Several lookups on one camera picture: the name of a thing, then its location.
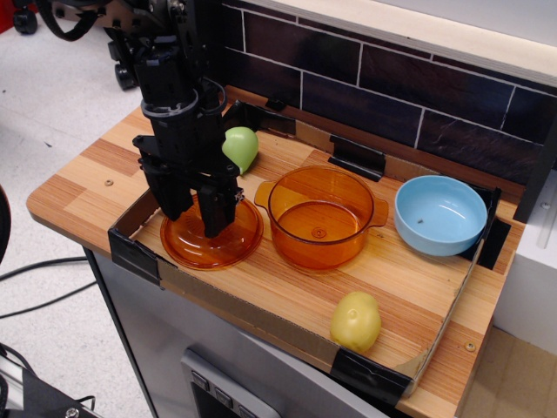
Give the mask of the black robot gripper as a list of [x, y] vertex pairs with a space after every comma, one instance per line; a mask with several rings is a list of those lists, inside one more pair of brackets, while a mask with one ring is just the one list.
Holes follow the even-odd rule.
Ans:
[[224, 103], [157, 106], [143, 102], [141, 111], [153, 134], [133, 139], [147, 183], [168, 219], [176, 221], [192, 207], [188, 185], [202, 185], [197, 197], [207, 238], [219, 236], [234, 222], [244, 198], [237, 183], [240, 170], [222, 151], [224, 108]]

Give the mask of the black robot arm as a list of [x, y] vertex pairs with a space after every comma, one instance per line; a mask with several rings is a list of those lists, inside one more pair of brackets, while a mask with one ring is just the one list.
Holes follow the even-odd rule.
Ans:
[[197, 204], [205, 236], [218, 236], [235, 219], [242, 196], [239, 168], [222, 151], [224, 88], [206, 75], [206, 47], [197, 33], [193, 1], [66, 1], [77, 23], [65, 31], [54, 3], [39, 14], [57, 37], [73, 42], [94, 25], [105, 28], [122, 85], [142, 93], [141, 111], [152, 135], [139, 135], [139, 164], [163, 213], [178, 219]]

